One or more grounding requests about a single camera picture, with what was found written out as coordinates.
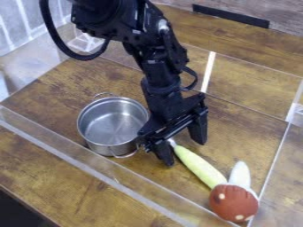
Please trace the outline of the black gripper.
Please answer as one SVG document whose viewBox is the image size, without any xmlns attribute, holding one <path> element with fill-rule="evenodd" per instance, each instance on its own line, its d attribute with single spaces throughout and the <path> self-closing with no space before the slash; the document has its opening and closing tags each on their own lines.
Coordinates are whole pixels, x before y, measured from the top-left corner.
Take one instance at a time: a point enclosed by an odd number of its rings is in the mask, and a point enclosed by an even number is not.
<svg viewBox="0 0 303 227">
<path fill-rule="evenodd" d="M 151 111 L 151 117 L 139 131 L 139 138 L 147 150 L 151 150 L 164 165 L 173 165 L 172 147 L 167 141 L 183 129 L 188 129 L 195 143 L 207 142 L 207 114 L 204 94 L 197 92 L 183 97 L 180 83 L 167 87 L 153 87 L 141 80 L 141 90 Z"/>
</svg>

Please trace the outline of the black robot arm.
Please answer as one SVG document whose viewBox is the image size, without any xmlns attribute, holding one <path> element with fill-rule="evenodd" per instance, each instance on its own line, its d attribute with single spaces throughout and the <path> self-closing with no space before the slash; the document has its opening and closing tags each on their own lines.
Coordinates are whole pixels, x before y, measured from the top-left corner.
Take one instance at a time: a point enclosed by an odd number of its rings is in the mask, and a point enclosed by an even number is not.
<svg viewBox="0 0 303 227">
<path fill-rule="evenodd" d="M 172 25 L 149 0 L 69 0 L 71 21 L 85 34 L 115 40 L 132 55 L 144 77 L 141 91 L 151 117 L 139 131 L 144 150 L 165 165 L 173 164 L 168 139 L 183 129 L 192 140 L 207 140 L 204 94 L 183 93 L 195 85 L 181 85 L 180 73 L 196 75 L 187 66 L 187 50 L 179 44 Z"/>
</svg>

